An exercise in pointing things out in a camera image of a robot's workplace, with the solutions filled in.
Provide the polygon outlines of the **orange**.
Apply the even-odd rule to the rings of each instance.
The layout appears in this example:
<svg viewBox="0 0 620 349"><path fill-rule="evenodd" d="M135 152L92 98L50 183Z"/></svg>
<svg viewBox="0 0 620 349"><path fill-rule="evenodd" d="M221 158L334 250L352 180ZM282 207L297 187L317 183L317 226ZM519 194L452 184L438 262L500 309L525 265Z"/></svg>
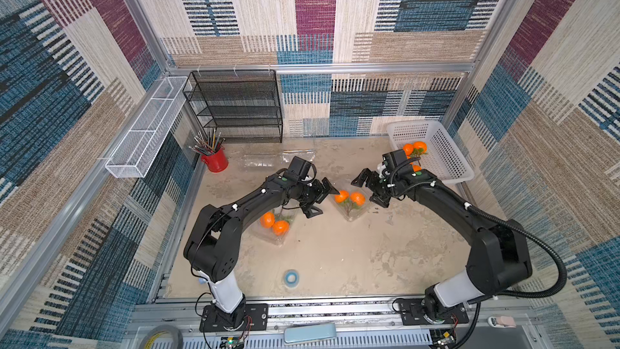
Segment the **orange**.
<svg viewBox="0 0 620 349"><path fill-rule="evenodd" d="M415 155L422 155L426 153L427 150L428 150L428 147L425 142L414 142L413 143L413 153Z"/></svg>
<svg viewBox="0 0 620 349"><path fill-rule="evenodd" d="M407 157L411 156L414 151L414 146L412 144L405 144L403 147L403 151Z"/></svg>

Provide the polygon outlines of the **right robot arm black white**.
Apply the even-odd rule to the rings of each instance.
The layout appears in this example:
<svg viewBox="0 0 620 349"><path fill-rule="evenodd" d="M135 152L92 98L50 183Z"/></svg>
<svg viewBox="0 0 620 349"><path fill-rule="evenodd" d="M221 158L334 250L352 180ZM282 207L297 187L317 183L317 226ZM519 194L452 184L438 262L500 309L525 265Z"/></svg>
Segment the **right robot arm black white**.
<svg viewBox="0 0 620 349"><path fill-rule="evenodd" d="M502 220L482 211L447 187L427 169L417 170L405 151L386 153L374 171L365 168L353 179L355 187L371 191L370 200L387 208L391 200L409 198L429 208L455 229L469 244L463 271L425 291L423 308L430 323L441 323L458 307L495 296L539 299L560 292L568 281L568 270L560 255L542 239L514 220ZM534 243L555 263L555 284L536 292L512 289L531 278L533 267L529 245Z"/></svg>

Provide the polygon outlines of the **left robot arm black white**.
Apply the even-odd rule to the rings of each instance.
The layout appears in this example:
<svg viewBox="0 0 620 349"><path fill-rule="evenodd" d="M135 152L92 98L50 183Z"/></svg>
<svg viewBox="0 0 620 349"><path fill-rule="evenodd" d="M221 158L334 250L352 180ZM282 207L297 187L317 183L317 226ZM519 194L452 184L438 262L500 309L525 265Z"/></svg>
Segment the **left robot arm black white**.
<svg viewBox="0 0 620 349"><path fill-rule="evenodd" d="M227 329L239 328L249 320L246 297L234 275L242 234L248 227L290 200L299 203L307 218L318 216L322 211L317 205L327 196L337 194L339 191L328 179L316 178L313 163L294 157L287 168L267 176L248 195L218 208L203 207L183 249L192 276L207 281L214 300L201 318L215 318L216 323Z"/></svg>

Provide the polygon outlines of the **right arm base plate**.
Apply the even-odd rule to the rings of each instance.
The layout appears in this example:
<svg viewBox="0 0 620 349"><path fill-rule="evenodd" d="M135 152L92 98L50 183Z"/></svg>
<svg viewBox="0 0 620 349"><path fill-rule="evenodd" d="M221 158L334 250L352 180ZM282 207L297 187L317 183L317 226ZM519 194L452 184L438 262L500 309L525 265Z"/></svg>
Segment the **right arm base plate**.
<svg viewBox="0 0 620 349"><path fill-rule="evenodd" d="M392 310L397 313L404 326L462 325L470 318L463 304L445 307L433 298L397 297L392 302Z"/></svg>

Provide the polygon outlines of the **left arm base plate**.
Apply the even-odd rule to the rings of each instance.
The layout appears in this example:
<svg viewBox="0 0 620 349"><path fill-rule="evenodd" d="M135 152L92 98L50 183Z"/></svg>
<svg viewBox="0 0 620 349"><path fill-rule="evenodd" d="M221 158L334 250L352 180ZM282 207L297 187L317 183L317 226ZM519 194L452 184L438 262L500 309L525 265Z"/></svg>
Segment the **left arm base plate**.
<svg viewBox="0 0 620 349"><path fill-rule="evenodd" d="M268 316L267 303L242 302L232 313L226 313L214 304L206 305L201 313L200 332L265 331Z"/></svg>

